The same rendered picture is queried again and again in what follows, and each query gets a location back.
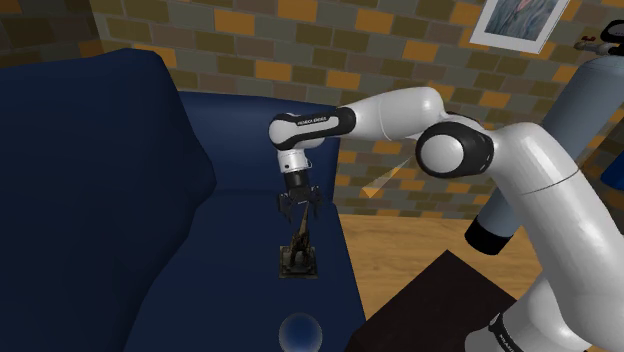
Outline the dark tower figure on base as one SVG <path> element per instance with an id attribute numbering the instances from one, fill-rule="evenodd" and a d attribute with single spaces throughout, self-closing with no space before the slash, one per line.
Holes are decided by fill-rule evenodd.
<path id="1" fill-rule="evenodd" d="M 280 247 L 280 279 L 318 278 L 316 252 L 310 243 L 308 213 L 309 204 L 306 204 L 300 225 L 292 234 L 289 245 Z"/>

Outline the clear glass ball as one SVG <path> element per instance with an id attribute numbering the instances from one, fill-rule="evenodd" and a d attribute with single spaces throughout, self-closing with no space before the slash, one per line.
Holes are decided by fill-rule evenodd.
<path id="1" fill-rule="evenodd" d="M 311 315 L 293 313 L 281 323 L 278 340 L 283 352 L 319 352 L 322 328 Z"/>

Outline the grey gas cylinder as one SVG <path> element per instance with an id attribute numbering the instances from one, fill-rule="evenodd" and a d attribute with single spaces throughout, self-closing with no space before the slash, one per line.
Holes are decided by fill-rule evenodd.
<path id="1" fill-rule="evenodd" d="M 600 34 L 601 44 L 583 37 L 574 45 L 599 57 L 582 64 L 566 85 L 542 126 L 570 154 L 578 157 L 607 120 L 624 103 L 624 19 L 611 21 Z M 495 190 L 465 232 L 474 249 L 498 254 L 520 222 L 502 193 Z"/>

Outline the dark blue sofa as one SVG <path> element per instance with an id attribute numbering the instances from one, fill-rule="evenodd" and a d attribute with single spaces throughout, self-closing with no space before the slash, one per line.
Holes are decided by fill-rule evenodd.
<path id="1" fill-rule="evenodd" d="M 268 126 L 318 111 L 180 92 L 136 49 L 0 69 L 0 352 L 281 352 L 294 314 L 344 352 L 365 315 L 335 139 L 308 153 L 318 274 L 279 275 L 294 224 Z"/>

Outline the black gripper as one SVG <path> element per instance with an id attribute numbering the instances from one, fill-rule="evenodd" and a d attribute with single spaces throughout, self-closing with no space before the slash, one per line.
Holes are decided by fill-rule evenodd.
<path id="1" fill-rule="evenodd" d="M 308 201 L 312 206 L 314 217 L 317 218 L 323 197 L 319 186 L 310 187 L 307 171 L 299 170 L 285 173 L 284 180 L 286 192 L 277 196 L 278 211 L 285 216 L 288 222 L 291 222 L 293 203 Z"/>

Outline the white framed wall picture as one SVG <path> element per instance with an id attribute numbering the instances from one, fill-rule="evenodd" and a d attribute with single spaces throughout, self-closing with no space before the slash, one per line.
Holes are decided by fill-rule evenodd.
<path id="1" fill-rule="evenodd" d="M 570 0 L 486 0 L 471 44 L 539 54 Z"/>

